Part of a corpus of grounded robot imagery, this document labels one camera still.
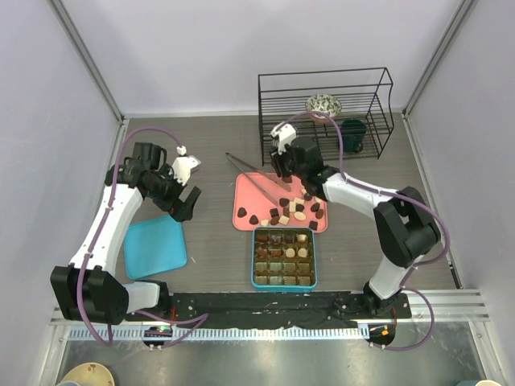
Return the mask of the stainless steel tongs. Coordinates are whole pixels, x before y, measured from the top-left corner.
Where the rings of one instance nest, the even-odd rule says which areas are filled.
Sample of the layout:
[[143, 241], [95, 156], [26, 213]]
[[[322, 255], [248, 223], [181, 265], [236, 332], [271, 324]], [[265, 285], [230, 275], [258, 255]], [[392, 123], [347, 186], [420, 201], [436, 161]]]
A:
[[262, 196], [272, 204], [278, 205], [278, 200], [255, 179], [256, 176], [259, 175], [264, 179], [272, 182], [280, 189], [283, 189], [286, 192], [291, 192], [290, 185], [282, 181], [279, 177], [269, 175], [265, 171], [258, 169], [257, 167], [249, 164], [248, 162], [236, 157], [229, 152], [225, 153], [225, 157], [238, 171], [240, 171], [245, 176], [245, 178], [262, 194]]

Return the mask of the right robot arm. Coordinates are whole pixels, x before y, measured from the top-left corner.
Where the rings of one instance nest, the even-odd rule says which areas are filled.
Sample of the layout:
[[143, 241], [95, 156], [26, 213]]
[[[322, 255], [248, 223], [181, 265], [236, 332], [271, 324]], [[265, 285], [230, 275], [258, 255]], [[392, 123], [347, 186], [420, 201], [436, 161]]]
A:
[[441, 240], [433, 215], [413, 187], [400, 191], [364, 183], [326, 165], [313, 138], [292, 134], [272, 136], [271, 164], [278, 177], [295, 176], [307, 193], [338, 203], [371, 218], [383, 257], [363, 288], [367, 314], [389, 312], [409, 272]]

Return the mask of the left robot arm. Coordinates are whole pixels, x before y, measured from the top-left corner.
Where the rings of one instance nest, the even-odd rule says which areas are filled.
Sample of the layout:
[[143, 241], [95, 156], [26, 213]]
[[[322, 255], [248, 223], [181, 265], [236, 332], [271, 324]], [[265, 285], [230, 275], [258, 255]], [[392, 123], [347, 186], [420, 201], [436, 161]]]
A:
[[51, 272], [51, 287], [65, 319], [118, 325], [138, 310], [155, 321], [170, 314], [166, 285], [157, 281], [124, 285], [114, 274], [122, 241], [144, 199], [151, 199], [178, 222], [192, 219], [201, 190], [193, 187], [186, 199], [180, 196], [200, 160], [183, 146], [177, 153], [174, 162], [167, 163], [164, 148], [137, 142], [131, 156], [108, 170], [101, 206], [83, 244], [68, 265]]

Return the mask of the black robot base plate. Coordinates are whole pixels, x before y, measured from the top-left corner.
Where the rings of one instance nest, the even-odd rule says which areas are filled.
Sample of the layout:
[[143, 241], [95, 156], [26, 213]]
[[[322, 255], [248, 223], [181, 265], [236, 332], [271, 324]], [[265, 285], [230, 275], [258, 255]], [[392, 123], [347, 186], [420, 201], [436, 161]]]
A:
[[361, 293], [175, 293], [163, 306], [146, 312], [160, 318], [186, 321], [203, 314], [203, 328], [276, 330], [293, 326], [328, 329], [355, 326], [364, 320], [397, 320], [412, 317], [406, 294], [392, 305], [373, 311], [372, 303]]

